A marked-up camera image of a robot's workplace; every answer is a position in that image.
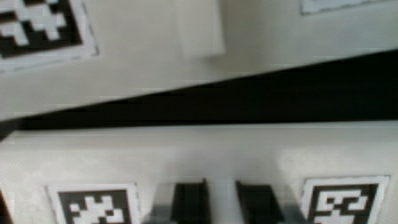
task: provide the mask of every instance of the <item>white plastic part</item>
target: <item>white plastic part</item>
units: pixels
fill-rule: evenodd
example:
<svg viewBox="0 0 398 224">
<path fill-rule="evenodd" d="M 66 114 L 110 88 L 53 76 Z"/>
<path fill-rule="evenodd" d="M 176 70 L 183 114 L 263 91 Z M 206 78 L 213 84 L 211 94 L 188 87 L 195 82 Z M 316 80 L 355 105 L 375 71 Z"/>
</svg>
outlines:
<svg viewBox="0 0 398 224">
<path fill-rule="evenodd" d="M 218 0 L 174 0 L 187 59 L 226 53 Z"/>
</svg>

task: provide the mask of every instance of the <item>black and white square pattern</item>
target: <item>black and white square pattern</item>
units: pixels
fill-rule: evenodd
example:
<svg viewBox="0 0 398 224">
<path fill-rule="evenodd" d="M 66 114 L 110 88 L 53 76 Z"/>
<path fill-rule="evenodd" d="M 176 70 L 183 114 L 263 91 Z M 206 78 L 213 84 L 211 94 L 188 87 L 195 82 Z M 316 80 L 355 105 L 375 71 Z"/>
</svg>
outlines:
<svg viewBox="0 0 398 224">
<path fill-rule="evenodd" d="M 314 224 L 375 224 L 389 176 L 309 179 L 302 212 Z"/>
<path fill-rule="evenodd" d="M 135 185 L 50 186 L 59 224 L 139 224 Z"/>
<path fill-rule="evenodd" d="M 82 0 L 0 0 L 0 71 L 96 53 Z"/>
</svg>

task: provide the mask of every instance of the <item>white wall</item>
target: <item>white wall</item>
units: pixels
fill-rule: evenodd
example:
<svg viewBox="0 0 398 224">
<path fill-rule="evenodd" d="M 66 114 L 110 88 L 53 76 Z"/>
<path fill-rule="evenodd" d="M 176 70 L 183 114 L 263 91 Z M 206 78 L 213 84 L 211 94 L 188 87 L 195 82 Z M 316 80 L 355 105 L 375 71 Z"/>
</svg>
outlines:
<svg viewBox="0 0 398 224">
<path fill-rule="evenodd" d="M 185 59 L 174 4 L 85 0 L 101 56 L 0 74 L 0 120 L 398 47 L 398 1 L 302 16 L 300 0 L 222 0 L 227 53 Z"/>
<path fill-rule="evenodd" d="M 144 215 L 160 183 L 208 178 L 217 224 L 242 224 L 234 180 L 270 183 L 286 204 L 304 179 L 391 175 L 378 224 L 396 223 L 398 122 L 18 132 L 0 144 L 16 224 L 53 224 L 48 184 L 139 183 Z"/>
</svg>

